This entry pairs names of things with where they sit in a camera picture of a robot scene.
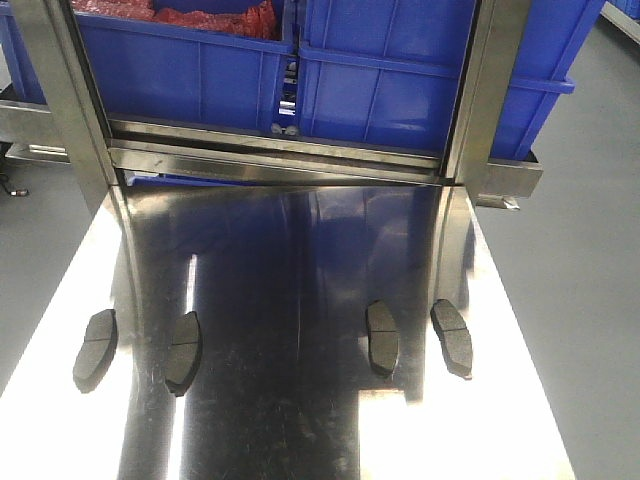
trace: metal shelf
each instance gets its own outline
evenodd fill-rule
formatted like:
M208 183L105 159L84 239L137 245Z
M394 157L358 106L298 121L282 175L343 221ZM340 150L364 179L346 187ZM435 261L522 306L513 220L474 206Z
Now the metal shelf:
M640 45L640 23L626 15L609 2L602 8L602 16L622 30L629 38Z

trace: blue plastic crate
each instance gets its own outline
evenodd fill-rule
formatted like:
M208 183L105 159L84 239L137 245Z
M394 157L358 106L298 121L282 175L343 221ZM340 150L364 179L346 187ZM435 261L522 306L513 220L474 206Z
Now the blue plastic crate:
M307 0L314 48L460 67L474 0ZM533 0L516 75L563 80L605 0Z
M634 20L640 18L640 0L609 0Z
M456 97L458 70L421 62L300 47L300 132L441 152ZM522 160L570 80L514 77L492 155Z
M237 182L213 178L186 177L184 175L134 175L127 181L131 187L248 187L253 182Z
M216 13L218 8L244 11L258 3L156 0L156 7ZM293 52L295 14L291 0L274 6L281 41L100 15L76 17L108 112L269 132L278 115L286 60ZM5 2L0 2L0 38L18 95L45 103Z

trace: metal cart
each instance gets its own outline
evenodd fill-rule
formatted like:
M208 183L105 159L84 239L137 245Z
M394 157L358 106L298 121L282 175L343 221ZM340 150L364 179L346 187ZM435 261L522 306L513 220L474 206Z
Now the metal cart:
M489 159L530 0L477 2L442 156L108 118L69 2L11 5L48 105L5 91L0 139L64 148L95 217L3 476L574 478L473 213L541 174Z

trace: floor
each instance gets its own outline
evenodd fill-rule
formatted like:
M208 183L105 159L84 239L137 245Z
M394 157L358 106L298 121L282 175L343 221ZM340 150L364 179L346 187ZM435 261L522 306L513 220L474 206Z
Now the floor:
M571 74L576 93L535 145L545 175L533 198L478 217L578 478L635 479L640 47L601 21ZM4 171L31 195L0 195L0 391L90 220L68 166Z

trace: metal post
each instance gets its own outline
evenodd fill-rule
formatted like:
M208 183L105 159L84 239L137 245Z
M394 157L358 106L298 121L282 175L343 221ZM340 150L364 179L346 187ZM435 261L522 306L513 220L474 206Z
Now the metal post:
M69 0L10 0L29 58L92 213L117 185L111 136Z
M475 204L532 0L478 0L440 175Z

